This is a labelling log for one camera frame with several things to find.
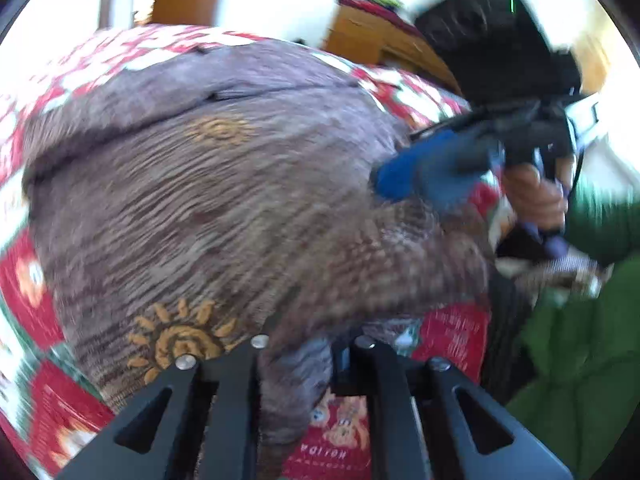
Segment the brown textured blanket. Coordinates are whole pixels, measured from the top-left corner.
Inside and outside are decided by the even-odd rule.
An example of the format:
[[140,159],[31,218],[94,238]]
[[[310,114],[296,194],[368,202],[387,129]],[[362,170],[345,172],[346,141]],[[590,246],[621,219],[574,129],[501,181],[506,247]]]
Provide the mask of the brown textured blanket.
[[336,332],[482,292],[470,238],[419,202],[370,195],[370,168],[407,133],[351,76],[279,41],[122,73],[28,124],[31,233],[105,402],[119,409],[177,356],[216,357],[281,309],[262,429],[291,442]]

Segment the black mount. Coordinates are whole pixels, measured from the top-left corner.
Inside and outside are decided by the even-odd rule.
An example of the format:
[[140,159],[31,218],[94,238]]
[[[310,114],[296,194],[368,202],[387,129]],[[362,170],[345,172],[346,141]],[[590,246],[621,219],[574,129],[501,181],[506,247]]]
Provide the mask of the black mount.
[[[59,480],[252,480],[255,361],[267,336],[199,362],[181,356],[59,474]],[[449,361],[426,363],[352,334],[334,345],[332,391],[367,396],[372,480],[570,480],[569,470]]]

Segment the bolt head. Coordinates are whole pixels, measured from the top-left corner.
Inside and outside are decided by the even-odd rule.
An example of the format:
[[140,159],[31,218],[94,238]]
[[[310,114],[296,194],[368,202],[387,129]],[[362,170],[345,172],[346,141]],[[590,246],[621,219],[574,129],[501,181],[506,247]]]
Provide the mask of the bolt head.
[[257,348],[258,350],[267,348],[268,343],[269,343],[269,336],[266,334],[254,335],[251,338],[251,346],[254,348]]
[[444,357],[432,357],[429,359],[429,368],[434,372],[446,372],[451,368],[451,363]]
[[363,350],[370,350],[376,345],[376,341],[368,335],[359,335],[355,343],[358,348],[362,348]]
[[190,370],[197,362],[198,360],[191,354],[184,354],[175,360],[175,366],[178,370]]

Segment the green sleeve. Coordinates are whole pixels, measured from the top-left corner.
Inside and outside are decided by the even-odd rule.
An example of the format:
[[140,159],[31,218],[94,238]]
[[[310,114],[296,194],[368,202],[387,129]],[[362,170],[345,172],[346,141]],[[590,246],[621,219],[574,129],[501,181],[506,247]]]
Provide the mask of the green sleeve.
[[630,194],[614,197],[578,181],[569,200],[565,237],[601,265],[640,249],[640,202]]

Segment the human hand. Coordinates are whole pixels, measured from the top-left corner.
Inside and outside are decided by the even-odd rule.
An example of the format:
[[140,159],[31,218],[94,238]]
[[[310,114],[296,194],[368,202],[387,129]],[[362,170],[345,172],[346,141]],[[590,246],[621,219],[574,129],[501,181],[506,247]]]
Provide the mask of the human hand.
[[[556,160],[556,179],[570,190],[574,183],[575,155]],[[568,203],[561,186],[541,177],[531,164],[521,164],[504,171],[502,187],[518,219],[551,230],[564,226]]]

